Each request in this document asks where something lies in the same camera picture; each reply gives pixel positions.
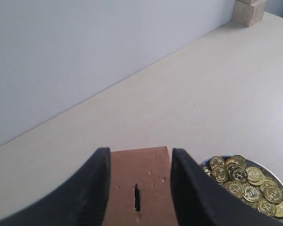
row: metal tray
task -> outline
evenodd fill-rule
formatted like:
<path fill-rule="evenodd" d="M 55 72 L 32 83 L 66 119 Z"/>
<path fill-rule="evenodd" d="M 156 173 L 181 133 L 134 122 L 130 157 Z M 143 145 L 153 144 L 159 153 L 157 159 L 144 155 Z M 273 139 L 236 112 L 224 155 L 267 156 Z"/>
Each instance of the metal tray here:
<path fill-rule="evenodd" d="M 228 158 L 230 158 L 231 156 L 228 156 L 228 155 L 220 155 L 220 157 L 222 157 L 222 158 L 226 161 L 226 160 L 227 160 Z M 200 164 L 200 166 L 206 166 L 206 167 L 210 168 L 210 166 L 209 166 L 209 160 L 210 160 L 210 159 L 207 159 L 207 160 L 203 161 L 203 162 Z M 254 161 L 251 161 L 251 160 L 248 160 L 248 159 L 247 159 L 247 160 L 246 160 L 246 167 L 249 167 L 249 166 L 255 166 L 255 167 L 260 168 L 265 176 L 270 177 L 272 180 L 274 180 L 274 181 L 276 181 L 276 182 L 278 183 L 278 187 L 279 187 L 279 188 L 282 190 L 282 192 L 283 192 L 283 184 L 282 184 L 282 182 L 281 182 L 271 171 L 269 171 L 269 170 L 268 170 L 267 168 L 265 168 L 264 166 L 262 166 L 262 165 L 260 165 L 260 164 L 258 164 L 258 163 L 256 163 L 256 162 L 254 162 Z"/>

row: table surface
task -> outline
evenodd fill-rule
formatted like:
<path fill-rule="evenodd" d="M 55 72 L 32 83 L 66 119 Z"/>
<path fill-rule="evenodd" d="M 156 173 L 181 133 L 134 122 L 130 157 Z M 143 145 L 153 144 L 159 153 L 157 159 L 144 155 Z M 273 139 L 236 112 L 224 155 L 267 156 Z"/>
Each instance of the table surface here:
<path fill-rule="evenodd" d="M 283 182 L 283 19 L 228 23 L 0 147 L 0 218 L 69 178 L 96 150 L 241 154 Z"/>

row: wooden cube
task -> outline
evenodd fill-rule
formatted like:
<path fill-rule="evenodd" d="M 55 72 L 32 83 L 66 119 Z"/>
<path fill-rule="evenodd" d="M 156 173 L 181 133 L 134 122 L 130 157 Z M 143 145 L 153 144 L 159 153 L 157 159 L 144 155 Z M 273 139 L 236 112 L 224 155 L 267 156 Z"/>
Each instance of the wooden cube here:
<path fill-rule="evenodd" d="M 235 1 L 233 20 L 246 27 L 250 27 L 262 20 L 267 0 L 257 0 L 249 5 L 244 2 Z"/>
<path fill-rule="evenodd" d="M 244 3 L 246 3 L 246 4 L 249 4 L 249 5 L 251 5 L 251 4 L 254 4 L 256 1 L 258 1 L 258 0 L 238 0 L 238 1 L 241 1 L 241 2 L 244 2 Z"/>

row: black object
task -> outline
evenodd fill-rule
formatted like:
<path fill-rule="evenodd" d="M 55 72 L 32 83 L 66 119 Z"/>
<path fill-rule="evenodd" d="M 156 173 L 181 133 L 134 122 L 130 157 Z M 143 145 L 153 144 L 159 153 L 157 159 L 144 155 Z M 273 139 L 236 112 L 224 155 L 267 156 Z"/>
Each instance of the black object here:
<path fill-rule="evenodd" d="M 283 226 L 229 194 L 183 149 L 173 149 L 171 193 L 179 226 Z"/>
<path fill-rule="evenodd" d="M 100 226 L 110 187 L 110 149 L 99 148 L 65 183 L 0 226 Z"/>

